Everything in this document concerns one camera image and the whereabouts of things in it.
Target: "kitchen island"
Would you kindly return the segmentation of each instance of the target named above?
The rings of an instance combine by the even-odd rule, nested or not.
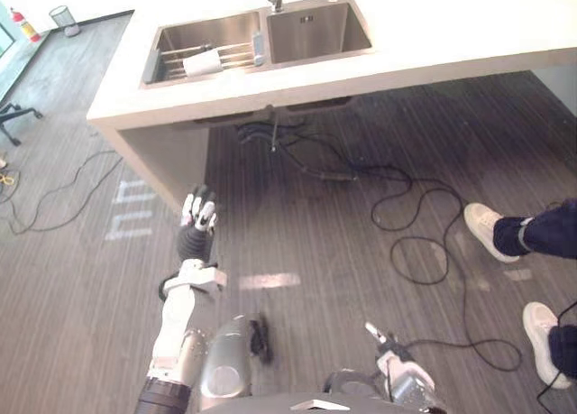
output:
[[[192,184],[204,181],[210,127],[224,123],[210,118],[577,63],[577,0],[354,2],[371,38],[368,53],[150,87],[142,84],[142,75],[159,27],[269,4],[175,0],[170,7],[136,10],[88,121],[178,211]]]

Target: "shoe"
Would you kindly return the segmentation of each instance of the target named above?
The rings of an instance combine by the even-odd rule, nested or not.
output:
[[[551,350],[549,349],[549,333],[552,327],[557,326],[557,317],[543,303],[532,302],[523,309],[523,327],[533,345],[535,353],[535,367],[537,375],[545,384],[550,384],[559,370],[551,361]],[[571,381],[560,373],[553,385],[554,389],[567,389],[571,386]]]
[[[493,243],[493,229],[497,220],[503,218],[501,214],[483,204],[469,204],[465,207],[464,217],[469,230],[481,241],[490,254],[504,263],[518,261],[518,256],[507,256],[501,253]]]

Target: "sink basin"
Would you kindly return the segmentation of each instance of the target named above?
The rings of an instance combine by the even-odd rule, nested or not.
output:
[[[182,60],[215,49],[223,72],[189,77]],[[354,0],[305,0],[214,20],[160,27],[142,87],[217,78],[229,69],[252,73],[373,52]]]
[[[257,11],[160,28],[144,81],[185,78],[182,60],[208,49],[218,50],[225,69],[253,66],[252,36],[260,29]]]
[[[371,46],[348,3],[272,14],[267,23],[272,63],[308,60]]]

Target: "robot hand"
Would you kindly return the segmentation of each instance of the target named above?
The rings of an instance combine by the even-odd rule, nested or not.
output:
[[[196,187],[182,207],[177,249],[180,259],[208,262],[216,225],[215,193]]]

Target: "yellow object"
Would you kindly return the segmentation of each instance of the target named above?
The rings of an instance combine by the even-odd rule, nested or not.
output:
[[[6,186],[13,186],[14,178],[8,177],[7,175],[0,173],[0,184],[5,184]]]
[[[29,24],[28,22],[24,23],[22,26],[22,32],[24,32],[24,35],[26,35],[28,38],[32,38],[34,35],[36,35],[36,31],[34,30],[34,28],[32,28],[32,25]]]

